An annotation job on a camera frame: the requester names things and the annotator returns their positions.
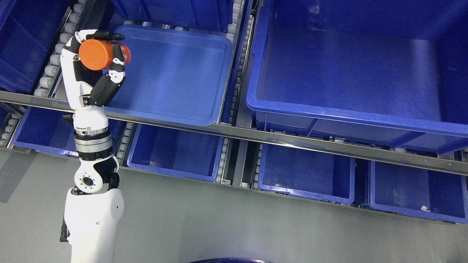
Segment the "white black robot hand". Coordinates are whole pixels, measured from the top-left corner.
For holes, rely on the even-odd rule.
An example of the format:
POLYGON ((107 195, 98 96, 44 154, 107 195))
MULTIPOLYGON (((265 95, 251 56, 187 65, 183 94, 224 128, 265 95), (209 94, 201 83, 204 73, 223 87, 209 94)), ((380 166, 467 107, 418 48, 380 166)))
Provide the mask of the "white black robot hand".
POLYGON ((104 133, 108 127, 104 107, 114 98, 124 83, 126 72, 122 53, 122 34, 106 30, 88 29, 74 32, 64 45, 60 66, 70 108, 72 125, 78 135, 104 133), (79 48, 87 40, 111 43, 109 71, 90 70, 82 62, 79 48))

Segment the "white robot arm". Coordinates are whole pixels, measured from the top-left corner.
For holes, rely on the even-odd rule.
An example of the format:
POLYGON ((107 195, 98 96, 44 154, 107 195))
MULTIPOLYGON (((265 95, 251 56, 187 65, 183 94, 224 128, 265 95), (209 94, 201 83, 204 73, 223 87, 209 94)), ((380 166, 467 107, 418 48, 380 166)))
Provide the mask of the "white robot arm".
POLYGON ((119 164, 107 128, 76 130, 80 166, 67 191, 60 241, 72 247, 72 263, 113 263, 124 212, 119 164))

